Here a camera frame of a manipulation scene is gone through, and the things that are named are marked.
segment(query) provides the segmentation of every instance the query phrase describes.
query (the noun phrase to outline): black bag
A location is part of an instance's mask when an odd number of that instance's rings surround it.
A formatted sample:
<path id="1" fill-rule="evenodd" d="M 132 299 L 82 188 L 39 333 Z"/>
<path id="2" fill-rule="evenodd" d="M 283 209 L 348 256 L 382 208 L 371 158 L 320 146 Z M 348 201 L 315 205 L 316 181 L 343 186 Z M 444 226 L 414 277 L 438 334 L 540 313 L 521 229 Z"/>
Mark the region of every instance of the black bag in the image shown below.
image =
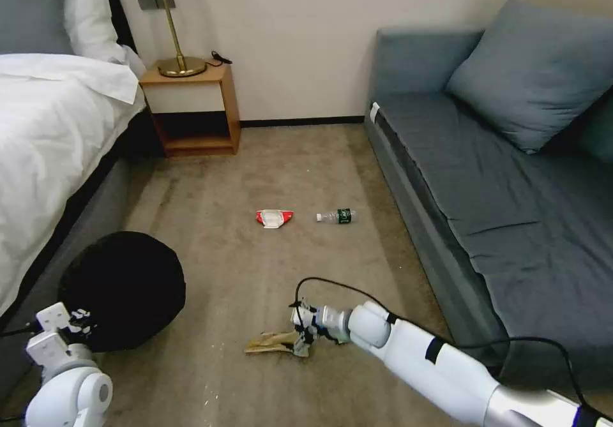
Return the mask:
<path id="1" fill-rule="evenodd" d="M 140 232 L 116 232 L 87 247 L 59 283 L 58 301 L 81 328 L 70 342 L 93 352 L 133 349 L 170 324 L 185 305 L 176 253 Z"/>

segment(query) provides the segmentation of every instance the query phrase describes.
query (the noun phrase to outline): black strap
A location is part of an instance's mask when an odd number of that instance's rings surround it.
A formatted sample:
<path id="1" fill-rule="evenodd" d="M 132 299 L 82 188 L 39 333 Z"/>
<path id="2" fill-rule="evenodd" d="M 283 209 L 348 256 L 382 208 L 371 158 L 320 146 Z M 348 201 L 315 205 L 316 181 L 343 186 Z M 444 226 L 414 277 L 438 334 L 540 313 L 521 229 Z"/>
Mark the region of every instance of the black strap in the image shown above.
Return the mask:
<path id="1" fill-rule="evenodd" d="M 580 406 L 577 408 L 573 427 L 596 427 L 598 420 L 602 417 L 598 411 L 590 406 Z"/>
<path id="2" fill-rule="evenodd" d="M 389 312 L 388 313 L 388 318 L 387 318 L 387 323 L 389 323 L 390 325 L 393 325 L 394 323 L 396 323 L 396 320 L 398 320 L 399 317 L 398 315 L 394 314 L 393 312 Z"/>
<path id="3" fill-rule="evenodd" d="M 445 341 L 440 338 L 434 338 L 430 341 L 430 345 L 426 349 L 426 360 L 430 360 L 432 363 L 436 364 L 436 359 L 444 345 Z"/>

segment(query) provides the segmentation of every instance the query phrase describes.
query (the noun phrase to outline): sofa armrest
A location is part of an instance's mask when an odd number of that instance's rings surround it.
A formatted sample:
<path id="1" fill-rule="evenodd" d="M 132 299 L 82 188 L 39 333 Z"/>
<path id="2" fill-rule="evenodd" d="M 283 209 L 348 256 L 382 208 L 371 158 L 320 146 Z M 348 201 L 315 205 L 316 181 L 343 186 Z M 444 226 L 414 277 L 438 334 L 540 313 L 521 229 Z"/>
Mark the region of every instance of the sofa armrest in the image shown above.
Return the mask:
<path id="1" fill-rule="evenodd" d="M 369 102 L 385 94 L 444 90 L 482 35 L 483 31 L 378 30 Z"/>

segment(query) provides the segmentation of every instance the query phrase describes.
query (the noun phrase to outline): gold lamp base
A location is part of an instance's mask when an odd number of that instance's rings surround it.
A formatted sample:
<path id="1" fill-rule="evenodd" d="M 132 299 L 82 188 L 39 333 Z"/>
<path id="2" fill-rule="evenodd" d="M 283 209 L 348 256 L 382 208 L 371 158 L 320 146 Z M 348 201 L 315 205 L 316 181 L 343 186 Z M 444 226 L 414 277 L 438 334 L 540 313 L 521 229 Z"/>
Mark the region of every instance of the gold lamp base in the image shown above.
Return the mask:
<path id="1" fill-rule="evenodd" d="M 166 77 L 189 77 L 206 71 L 206 61 L 197 57 L 184 57 L 185 68 L 181 69 L 179 60 L 168 59 L 158 62 L 158 70 Z"/>

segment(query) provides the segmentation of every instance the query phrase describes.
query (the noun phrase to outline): beige carpet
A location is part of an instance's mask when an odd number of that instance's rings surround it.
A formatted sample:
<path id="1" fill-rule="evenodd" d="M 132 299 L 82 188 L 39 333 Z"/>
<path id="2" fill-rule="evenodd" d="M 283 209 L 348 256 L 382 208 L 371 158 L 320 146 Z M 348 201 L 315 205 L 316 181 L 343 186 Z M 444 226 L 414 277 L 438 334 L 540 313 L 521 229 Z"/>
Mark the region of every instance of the beige carpet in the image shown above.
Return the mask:
<path id="1" fill-rule="evenodd" d="M 311 275 L 447 334 L 362 126 L 245 129 L 237 156 L 160 162 L 138 178 L 127 228 L 177 251 L 187 302 L 143 347 L 106 355 L 110 426 L 458 425 L 352 345 L 320 341 L 306 360 L 243 353 L 260 332 L 291 329 L 287 305 Z M 339 207 L 358 221 L 315 222 Z M 255 221 L 262 208 L 296 214 L 265 230 Z M 341 308 L 363 301 L 326 285 L 303 293 Z"/>

